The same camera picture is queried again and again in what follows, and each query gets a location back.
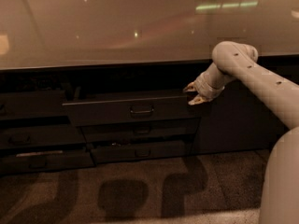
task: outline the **drawer front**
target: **drawer front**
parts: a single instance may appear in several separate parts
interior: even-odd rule
[[[64,91],[0,94],[0,120],[62,116]]]
[[[143,97],[120,100],[94,100],[64,103],[66,113],[75,126],[140,122],[162,119],[189,119],[206,116],[209,105],[190,106],[182,93],[163,97]]]
[[[191,144],[182,140],[146,143],[121,147],[97,147],[92,149],[94,162],[137,161],[184,156],[190,153]]]
[[[70,125],[0,130],[0,149],[85,143],[81,131]]]
[[[134,122],[82,127],[87,142],[117,141],[196,133],[200,119]]]
[[[0,175],[93,167],[90,153],[82,150],[0,158]]]

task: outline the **floor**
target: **floor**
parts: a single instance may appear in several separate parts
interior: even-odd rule
[[[0,223],[258,223],[268,150],[0,177]]]

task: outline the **drawer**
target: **drawer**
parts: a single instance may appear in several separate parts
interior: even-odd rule
[[[191,143],[183,140],[153,142],[127,146],[97,147],[91,150],[94,162],[138,161],[185,156],[190,153]]]
[[[82,127],[87,142],[137,139],[196,133],[200,119],[133,122]]]
[[[70,125],[0,130],[0,150],[85,143],[81,131]]]
[[[62,116],[64,91],[0,94],[0,120]]]
[[[23,153],[0,158],[0,175],[93,167],[85,149],[53,150],[43,154]]]
[[[181,90],[96,95],[93,99],[64,103],[75,126],[190,119],[206,116],[210,105],[190,106]]]

